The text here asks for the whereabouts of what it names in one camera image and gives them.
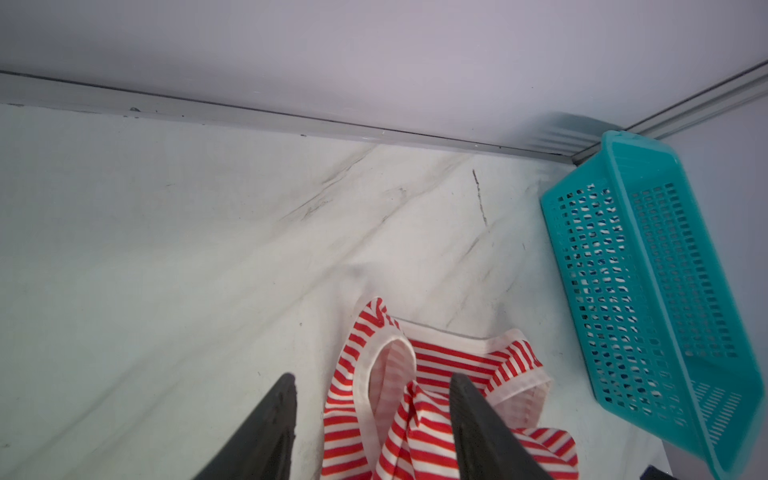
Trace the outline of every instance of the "marble countertop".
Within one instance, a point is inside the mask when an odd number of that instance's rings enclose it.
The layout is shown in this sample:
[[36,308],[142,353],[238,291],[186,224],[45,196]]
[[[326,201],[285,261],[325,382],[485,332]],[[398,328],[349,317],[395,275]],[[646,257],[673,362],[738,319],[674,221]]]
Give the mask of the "marble countertop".
[[574,436],[585,480],[668,469],[592,396],[538,206],[573,167],[6,105],[0,131],[0,478],[186,480],[286,371],[291,478],[315,478],[373,296],[521,329],[554,380],[541,424]]

